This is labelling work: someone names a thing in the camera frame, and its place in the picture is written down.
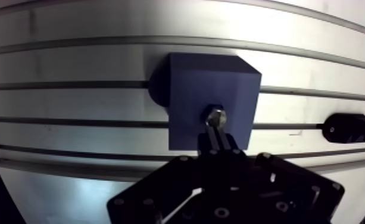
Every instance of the bolt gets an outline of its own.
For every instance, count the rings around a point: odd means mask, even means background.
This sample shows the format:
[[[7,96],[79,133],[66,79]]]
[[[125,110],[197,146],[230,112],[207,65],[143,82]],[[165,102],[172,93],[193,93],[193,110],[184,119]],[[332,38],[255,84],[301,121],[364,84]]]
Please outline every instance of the bolt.
[[[275,204],[275,207],[276,207],[278,210],[282,211],[282,212],[287,212],[287,211],[288,211],[288,209],[289,209],[289,205],[288,205],[288,204],[286,204],[286,203],[285,203],[285,202],[283,202],[283,201],[278,201],[278,202]]]
[[[187,161],[188,160],[188,158],[186,157],[186,156],[181,156],[181,157],[179,157],[179,160],[181,160],[181,161]]]
[[[320,191],[320,187],[319,186],[312,186],[311,189],[313,191],[319,192]]]
[[[227,114],[222,106],[216,105],[211,108],[210,113],[206,117],[206,125],[221,129],[227,122]]]
[[[265,158],[270,158],[271,157],[271,154],[270,153],[262,153],[262,155]]]
[[[229,216],[229,210],[227,208],[219,207],[215,209],[214,215],[218,218],[225,219]]]
[[[340,185],[340,184],[338,184],[338,183],[333,183],[333,184],[332,184],[332,186],[333,186],[335,189],[337,189],[337,190],[339,190],[339,189],[341,188],[341,185]]]
[[[117,206],[123,205],[124,204],[124,200],[122,200],[121,198],[116,198],[114,200],[114,204]]]
[[[144,199],[143,204],[146,206],[151,206],[154,203],[152,198]]]

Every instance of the black knob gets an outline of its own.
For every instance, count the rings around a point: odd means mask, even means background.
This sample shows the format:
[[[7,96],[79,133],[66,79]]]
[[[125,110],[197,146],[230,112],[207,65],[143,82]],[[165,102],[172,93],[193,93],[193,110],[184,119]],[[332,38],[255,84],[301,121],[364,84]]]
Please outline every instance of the black knob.
[[[329,142],[365,142],[365,115],[333,114],[321,125],[323,136]]]

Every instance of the blue block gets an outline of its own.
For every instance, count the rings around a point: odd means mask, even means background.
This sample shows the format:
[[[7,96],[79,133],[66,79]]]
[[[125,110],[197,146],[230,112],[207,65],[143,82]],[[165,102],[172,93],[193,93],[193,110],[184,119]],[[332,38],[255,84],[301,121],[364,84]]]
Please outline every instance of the blue block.
[[[163,94],[169,104],[163,104],[169,105],[170,150],[197,150],[205,132],[201,114],[210,104],[224,107],[224,131],[247,149],[261,82],[255,68],[238,56],[171,53],[158,70],[169,84],[169,98]]]

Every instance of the screw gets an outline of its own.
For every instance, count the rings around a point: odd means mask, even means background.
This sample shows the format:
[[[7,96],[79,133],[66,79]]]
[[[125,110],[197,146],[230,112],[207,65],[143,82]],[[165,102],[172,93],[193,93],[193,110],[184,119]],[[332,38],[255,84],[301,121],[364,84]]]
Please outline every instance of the screw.
[[[181,161],[187,161],[188,160],[188,158],[186,157],[186,156],[181,156],[181,157],[179,157],[179,160],[181,160]]]
[[[320,191],[320,187],[319,186],[312,186],[311,189],[313,191],[319,192]]]
[[[224,207],[219,207],[215,209],[214,215],[218,218],[225,219],[229,216],[229,210]]]
[[[270,157],[271,157],[271,154],[270,154],[270,153],[262,153],[262,155],[263,155],[265,158],[270,158]]]
[[[146,206],[151,206],[154,203],[152,198],[144,199],[143,204]]]
[[[227,122],[227,114],[220,105],[215,105],[211,108],[211,111],[206,117],[206,125],[209,127],[215,127],[217,129],[223,128]]]
[[[124,204],[124,200],[122,200],[121,198],[116,198],[114,200],[114,204],[117,206],[123,205]]]
[[[335,189],[337,189],[337,190],[339,190],[339,189],[341,188],[341,185],[340,185],[340,184],[338,184],[338,183],[333,183],[333,184],[332,184],[332,186],[333,186]]]
[[[278,202],[275,204],[275,207],[276,207],[278,210],[282,211],[282,212],[287,212],[287,211],[288,211],[288,209],[289,209],[289,205],[288,205],[288,204],[286,204],[286,203],[285,203],[285,202],[283,202],[283,201],[278,201]]]

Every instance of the black mount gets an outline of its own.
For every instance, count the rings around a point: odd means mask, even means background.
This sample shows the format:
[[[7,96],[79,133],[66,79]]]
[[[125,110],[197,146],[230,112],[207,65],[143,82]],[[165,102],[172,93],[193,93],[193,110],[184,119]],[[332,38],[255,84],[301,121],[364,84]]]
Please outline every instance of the black mount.
[[[247,157],[232,136],[213,131],[231,148],[215,150],[208,129],[198,158],[176,157],[110,199],[111,222],[330,223],[342,185],[268,153]]]

